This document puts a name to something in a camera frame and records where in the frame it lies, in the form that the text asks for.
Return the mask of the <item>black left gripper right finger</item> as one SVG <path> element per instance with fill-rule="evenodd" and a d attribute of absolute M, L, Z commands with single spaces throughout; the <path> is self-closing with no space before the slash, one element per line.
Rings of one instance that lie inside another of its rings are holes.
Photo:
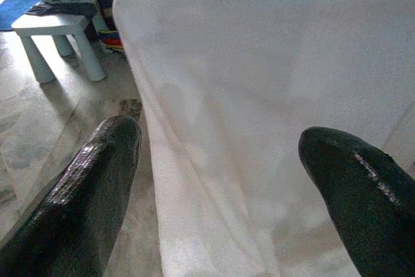
<path fill-rule="evenodd" d="M 414 179 L 381 149 L 333 128 L 304 130 L 300 161 L 361 276 L 414 275 Z"/>

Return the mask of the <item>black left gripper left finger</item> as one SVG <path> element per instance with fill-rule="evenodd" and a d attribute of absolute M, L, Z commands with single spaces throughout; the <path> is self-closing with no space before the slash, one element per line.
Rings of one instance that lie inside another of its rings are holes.
<path fill-rule="evenodd" d="M 141 129 L 103 121 L 1 243 L 2 276 L 102 276 L 123 224 Z"/>

